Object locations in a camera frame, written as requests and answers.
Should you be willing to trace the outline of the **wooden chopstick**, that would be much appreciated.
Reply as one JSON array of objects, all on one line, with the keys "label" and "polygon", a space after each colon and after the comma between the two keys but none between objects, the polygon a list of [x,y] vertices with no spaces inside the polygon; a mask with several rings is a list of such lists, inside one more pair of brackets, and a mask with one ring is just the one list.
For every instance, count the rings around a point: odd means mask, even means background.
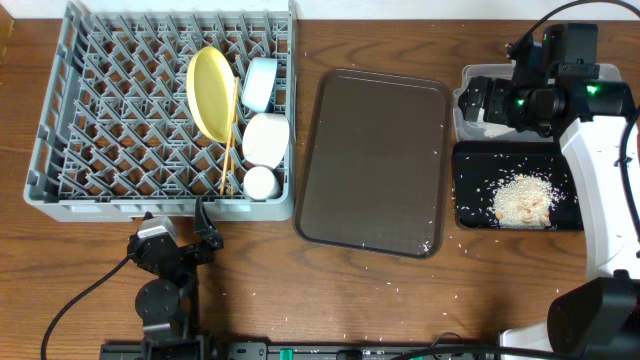
[{"label": "wooden chopstick", "polygon": [[232,95],[232,99],[231,99],[231,112],[230,112],[230,116],[229,116],[229,123],[228,123],[228,133],[227,133],[227,140],[225,143],[225,153],[224,153],[224,161],[223,161],[223,168],[222,168],[222,175],[221,175],[221,182],[220,182],[220,196],[224,196],[225,194],[225,189],[226,189],[226,183],[227,183],[227,173],[228,173],[228,168],[229,168],[229,158],[230,158],[230,150],[231,150],[231,141],[233,140],[233,124],[236,120],[236,110],[237,110],[237,99],[238,99],[238,90],[240,87],[240,78],[239,77],[235,77],[234,78],[234,89],[233,89],[233,95]]},{"label": "wooden chopstick", "polygon": [[[233,157],[233,150],[235,149],[235,146],[236,146],[236,137],[235,137],[234,127],[237,124],[237,120],[238,120],[238,116],[236,114],[234,116],[234,121],[233,121],[232,129],[231,129],[232,130],[231,131],[232,138],[230,140],[230,145],[231,145],[230,173],[231,173],[231,175],[234,174],[235,169],[236,169],[235,160],[234,160],[234,157]],[[230,198],[233,199],[234,196],[235,196],[235,188],[234,188],[233,183],[231,181],[229,181],[229,185],[227,187],[228,187],[228,190],[229,190]]]}]

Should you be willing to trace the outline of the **grey dish rack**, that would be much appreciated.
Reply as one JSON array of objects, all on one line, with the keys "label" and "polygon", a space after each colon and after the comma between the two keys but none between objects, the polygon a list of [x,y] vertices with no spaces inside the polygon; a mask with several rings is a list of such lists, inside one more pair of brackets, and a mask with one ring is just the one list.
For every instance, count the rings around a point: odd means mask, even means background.
[{"label": "grey dish rack", "polygon": [[[278,62],[269,109],[295,117],[297,14],[281,11],[92,13],[66,5],[23,197],[60,222],[128,222],[151,212],[190,216],[197,198],[218,221],[283,221],[294,208],[295,151],[274,173],[280,193],[242,192],[249,169],[204,136],[186,94],[188,64],[212,46],[245,78],[252,59]],[[235,188],[230,198],[228,185]]]}]

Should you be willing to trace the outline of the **yellow plate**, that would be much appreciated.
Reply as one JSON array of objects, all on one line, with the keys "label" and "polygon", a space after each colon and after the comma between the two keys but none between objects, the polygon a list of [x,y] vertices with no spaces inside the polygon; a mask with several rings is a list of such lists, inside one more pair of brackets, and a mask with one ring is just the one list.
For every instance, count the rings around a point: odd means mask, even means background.
[{"label": "yellow plate", "polygon": [[199,131],[212,141],[228,141],[235,90],[236,77],[217,48],[204,47],[191,58],[186,75],[189,110]]}]

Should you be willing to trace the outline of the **clear plastic bin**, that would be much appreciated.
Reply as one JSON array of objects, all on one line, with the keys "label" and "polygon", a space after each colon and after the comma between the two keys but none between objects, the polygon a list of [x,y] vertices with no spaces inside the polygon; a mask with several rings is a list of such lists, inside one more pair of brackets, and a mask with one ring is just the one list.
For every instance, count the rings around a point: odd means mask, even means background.
[{"label": "clear plastic bin", "polygon": [[453,121],[455,125],[457,141],[507,141],[507,142],[546,142],[553,141],[551,137],[543,138],[535,131],[518,132],[514,129],[513,133],[489,139],[483,136],[483,123],[487,122],[467,122],[464,120],[462,111],[458,108],[458,99],[467,88],[470,80],[476,76],[486,76],[490,78],[501,78],[510,80],[513,75],[515,62],[510,64],[472,64],[467,65],[462,70],[461,86],[454,90],[453,100]]}]

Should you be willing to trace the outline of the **dark brown serving tray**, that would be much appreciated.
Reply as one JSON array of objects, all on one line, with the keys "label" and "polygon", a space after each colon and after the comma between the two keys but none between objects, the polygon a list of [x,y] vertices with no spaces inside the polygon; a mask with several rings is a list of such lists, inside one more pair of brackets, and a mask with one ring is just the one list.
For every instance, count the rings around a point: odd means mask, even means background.
[{"label": "dark brown serving tray", "polygon": [[442,82],[354,69],[318,87],[294,228],[313,243],[414,259],[441,248],[451,93]]}]

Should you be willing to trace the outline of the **rice and food scraps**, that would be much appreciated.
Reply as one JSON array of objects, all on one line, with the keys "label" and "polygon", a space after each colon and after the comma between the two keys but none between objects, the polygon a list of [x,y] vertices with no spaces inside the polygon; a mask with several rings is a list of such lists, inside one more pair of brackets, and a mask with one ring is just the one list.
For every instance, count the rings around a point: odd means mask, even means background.
[{"label": "rice and food scraps", "polygon": [[492,186],[487,211],[500,228],[544,229],[551,226],[551,212],[564,197],[541,176],[511,174]]}]

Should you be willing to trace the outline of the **light blue bowl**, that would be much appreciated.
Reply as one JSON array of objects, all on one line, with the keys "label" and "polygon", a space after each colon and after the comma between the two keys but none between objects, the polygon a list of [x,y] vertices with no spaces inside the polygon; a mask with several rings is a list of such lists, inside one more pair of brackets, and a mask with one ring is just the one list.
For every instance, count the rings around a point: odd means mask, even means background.
[{"label": "light blue bowl", "polygon": [[241,96],[245,107],[257,113],[267,110],[275,85],[277,67],[278,62],[274,58],[257,57],[251,60]]}]

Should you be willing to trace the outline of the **white plastic cup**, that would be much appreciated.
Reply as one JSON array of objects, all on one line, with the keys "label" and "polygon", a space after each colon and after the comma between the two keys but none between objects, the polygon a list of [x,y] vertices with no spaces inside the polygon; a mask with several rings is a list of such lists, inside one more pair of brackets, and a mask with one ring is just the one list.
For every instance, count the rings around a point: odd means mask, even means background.
[{"label": "white plastic cup", "polygon": [[246,172],[242,188],[244,195],[254,201],[273,199],[280,193],[280,185],[274,173],[261,166]]}]

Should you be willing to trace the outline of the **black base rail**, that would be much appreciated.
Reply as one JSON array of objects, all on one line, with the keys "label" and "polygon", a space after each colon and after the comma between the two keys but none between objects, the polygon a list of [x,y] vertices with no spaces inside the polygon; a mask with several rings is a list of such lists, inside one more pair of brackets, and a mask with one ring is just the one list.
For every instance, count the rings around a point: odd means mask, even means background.
[{"label": "black base rail", "polygon": [[[224,349],[213,350],[210,359],[229,360],[386,360],[405,353],[431,346],[368,346],[368,345],[301,345],[267,344],[259,342],[236,342],[225,345]],[[418,356],[414,359],[499,359],[491,354],[471,354],[464,352]],[[140,344],[105,344],[101,346],[99,359],[146,359]],[[184,350],[161,352],[159,359],[189,359]]]}]

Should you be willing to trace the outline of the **black waste tray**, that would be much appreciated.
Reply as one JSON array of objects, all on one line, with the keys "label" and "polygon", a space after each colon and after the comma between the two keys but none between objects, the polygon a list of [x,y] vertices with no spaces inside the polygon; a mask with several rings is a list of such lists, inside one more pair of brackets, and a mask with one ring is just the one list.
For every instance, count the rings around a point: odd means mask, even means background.
[{"label": "black waste tray", "polygon": [[466,228],[500,228],[487,211],[491,188],[511,174],[541,176],[565,197],[551,212],[546,231],[583,229],[574,181],[559,147],[553,143],[464,141],[452,155],[457,222]]}]

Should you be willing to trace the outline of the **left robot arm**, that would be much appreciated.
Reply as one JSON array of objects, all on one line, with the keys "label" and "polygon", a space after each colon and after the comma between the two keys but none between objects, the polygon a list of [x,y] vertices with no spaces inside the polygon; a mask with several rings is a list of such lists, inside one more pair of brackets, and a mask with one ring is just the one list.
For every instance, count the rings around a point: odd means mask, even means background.
[{"label": "left robot arm", "polygon": [[197,268],[213,262],[214,253],[224,242],[201,199],[195,202],[194,233],[198,242],[180,246],[170,218],[146,213],[137,232],[129,237],[129,258],[156,276],[135,298],[135,309],[143,322],[144,359],[218,357],[212,336],[199,326]]}]

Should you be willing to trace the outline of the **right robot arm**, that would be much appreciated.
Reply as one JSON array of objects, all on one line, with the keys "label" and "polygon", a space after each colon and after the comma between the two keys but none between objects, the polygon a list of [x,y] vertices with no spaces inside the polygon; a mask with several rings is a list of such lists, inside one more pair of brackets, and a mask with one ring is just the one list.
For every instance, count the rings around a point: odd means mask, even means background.
[{"label": "right robot arm", "polygon": [[629,86],[597,62],[594,24],[525,35],[506,64],[465,67],[454,121],[482,140],[552,139],[573,179],[584,229],[585,283],[556,298],[543,323],[499,338],[505,358],[535,352],[585,359],[639,355],[639,112]]}]

